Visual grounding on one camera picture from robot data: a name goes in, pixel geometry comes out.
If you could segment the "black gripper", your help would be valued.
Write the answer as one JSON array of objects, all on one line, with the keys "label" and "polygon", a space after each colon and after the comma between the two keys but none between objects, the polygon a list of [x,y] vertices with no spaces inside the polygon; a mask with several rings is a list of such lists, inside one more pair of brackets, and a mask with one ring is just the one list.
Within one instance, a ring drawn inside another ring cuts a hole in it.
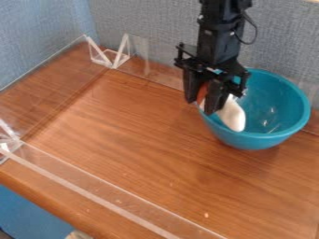
[{"label": "black gripper", "polygon": [[197,99],[200,86],[208,83],[204,113],[213,114],[225,104],[228,94],[241,96],[249,78],[237,61],[245,21],[199,24],[197,44],[177,44],[175,66],[183,72],[184,98],[188,104]]}]

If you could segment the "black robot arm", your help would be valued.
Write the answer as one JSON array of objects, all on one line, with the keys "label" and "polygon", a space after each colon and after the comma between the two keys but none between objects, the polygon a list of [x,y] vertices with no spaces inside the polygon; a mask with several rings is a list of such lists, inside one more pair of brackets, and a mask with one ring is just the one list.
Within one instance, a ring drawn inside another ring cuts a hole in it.
[{"label": "black robot arm", "polygon": [[197,44],[180,42],[175,66],[183,71],[184,98],[197,99],[199,89],[208,84],[204,113],[213,114],[231,95],[243,96],[251,73],[237,61],[244,24],[253,22],[245,10],[252,0],[199,0]]}]

